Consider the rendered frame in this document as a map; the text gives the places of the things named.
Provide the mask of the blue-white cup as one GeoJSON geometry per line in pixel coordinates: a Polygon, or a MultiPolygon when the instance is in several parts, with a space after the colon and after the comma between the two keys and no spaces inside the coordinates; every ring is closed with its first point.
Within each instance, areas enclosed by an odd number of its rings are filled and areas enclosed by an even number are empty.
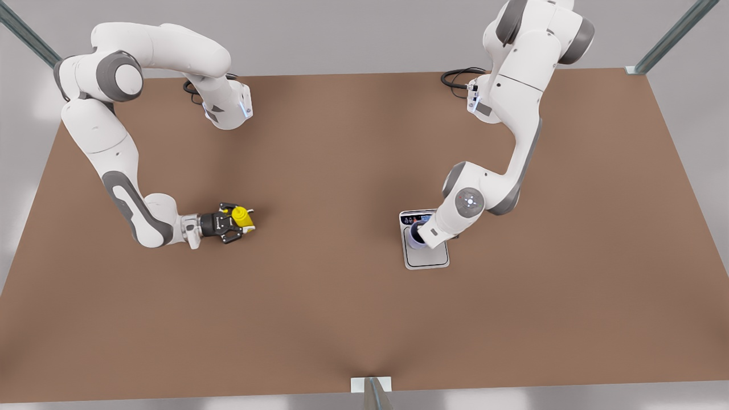
{"type": "Polygon", "coordinates": [[[424,225],[424,221],[416,221],[412,225],[406,226],[404,230],[404,241],[412,249],[427,248],[427,244],[419,234],[419,228],[424,225]]]}

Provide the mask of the silver frame post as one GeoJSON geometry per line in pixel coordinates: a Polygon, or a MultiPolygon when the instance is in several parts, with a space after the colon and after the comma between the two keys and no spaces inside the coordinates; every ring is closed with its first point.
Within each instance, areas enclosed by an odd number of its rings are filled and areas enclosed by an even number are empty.
{"type": "Polygon", "coordinates": [[[53,68],[61,58],[11,7],[0,0],[0,22],[44,63],[53,68]]]}
{"type": "Polygon", "coordinates": [[[627,75],[646,75],[719,2],[720,0],[696,0],[636,65],[624,68],[627,75]]]}
{"type": "Polygon", "coordinates": [[[390,376],[351,378],[350,392],[364,395],[363,410],[394,410],[388,397],[388,393],[392,392],[390,376]]]}

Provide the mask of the grey kitchen scale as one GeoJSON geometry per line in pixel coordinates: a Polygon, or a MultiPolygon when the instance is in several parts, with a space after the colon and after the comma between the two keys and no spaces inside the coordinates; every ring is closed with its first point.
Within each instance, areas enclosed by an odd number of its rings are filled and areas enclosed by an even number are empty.
{"type": "Polygon", "coordinates": [[[412,248],[409,242],[411,225],[419,221],[427,222],[431,215],[436,212],[434,208],[429,210],[411,210],[399,213],[399,230],[401,244],[403,245],[404,265],[409,270],[424,268],[442,268],[450,264],[447,242],[439,244],[435,248],[424,245],[422,248],[412,248]]]}

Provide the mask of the yellow sauce bottle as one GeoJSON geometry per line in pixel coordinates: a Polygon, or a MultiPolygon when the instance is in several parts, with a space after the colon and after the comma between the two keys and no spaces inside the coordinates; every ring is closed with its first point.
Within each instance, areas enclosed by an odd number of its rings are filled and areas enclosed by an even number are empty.
{"type": "Polygon", "coordinates": [[[240,230],[243,234],[256,229],[251,217],[253,210],[248,210],[239,205],[231,205],[230,203],[222,204],[220,210],[223,213],[222,221],[224,221],[226,227],[240,230]]]}

